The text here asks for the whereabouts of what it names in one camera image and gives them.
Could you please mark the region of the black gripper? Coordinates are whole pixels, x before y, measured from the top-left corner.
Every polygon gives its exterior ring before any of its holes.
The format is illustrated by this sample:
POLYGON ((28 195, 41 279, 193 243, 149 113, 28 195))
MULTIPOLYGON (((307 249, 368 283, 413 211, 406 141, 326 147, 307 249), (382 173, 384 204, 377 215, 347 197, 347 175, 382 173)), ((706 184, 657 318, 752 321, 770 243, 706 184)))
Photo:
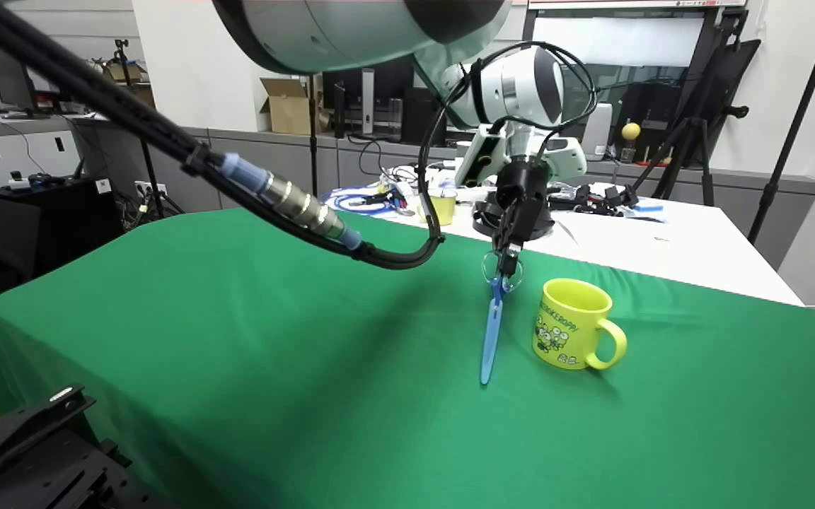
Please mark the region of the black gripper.
MULTIPOLYGON (((494 273, 507 273, 507 243, 525 243, 542 238, 551 229, 549 218, 549 184, 551 168, 538 160, 511 158, 497 173, 494 204, 500 205, 494 219, 494 273)), ((517 273, 521 246, 510 246, 510 273, 517 273)))

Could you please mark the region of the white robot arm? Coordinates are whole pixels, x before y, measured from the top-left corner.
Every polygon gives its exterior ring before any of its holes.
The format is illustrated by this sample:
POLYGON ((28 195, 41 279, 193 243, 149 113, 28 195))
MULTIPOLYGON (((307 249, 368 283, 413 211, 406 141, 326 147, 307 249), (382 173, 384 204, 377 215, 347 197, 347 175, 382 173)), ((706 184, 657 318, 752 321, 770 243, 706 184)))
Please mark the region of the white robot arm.
POLYGON ((497 273, 549 229, 549 141, 577 122, 565 85, 592 78, 565 48, 521 40, 497 48, 510 0, 211 0, 231 41, 259 67, 293 76, 409 58, 439 117, 476 129, 459 178, 494 175, 483 205, 497 273))

